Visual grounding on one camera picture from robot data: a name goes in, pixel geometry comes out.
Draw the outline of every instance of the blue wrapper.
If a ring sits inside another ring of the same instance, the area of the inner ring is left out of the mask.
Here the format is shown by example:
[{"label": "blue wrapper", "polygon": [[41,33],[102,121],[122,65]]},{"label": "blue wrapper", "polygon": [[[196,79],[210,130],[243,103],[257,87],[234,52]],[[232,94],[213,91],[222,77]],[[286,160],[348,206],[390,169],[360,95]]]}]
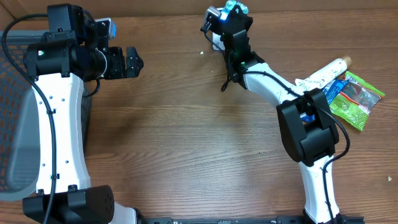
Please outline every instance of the blue wrapper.
[{"label": "blue wrapper", "polygon": [[[326,99],[328,100],[328,104],[336,98],[339,92],[347,85],[349,80],[333,80],[325,86],[322,91],[326,95]],[[315,115],[308,116],[305,115],[301,118],[302,121],[311,122],[315,120]]]}]

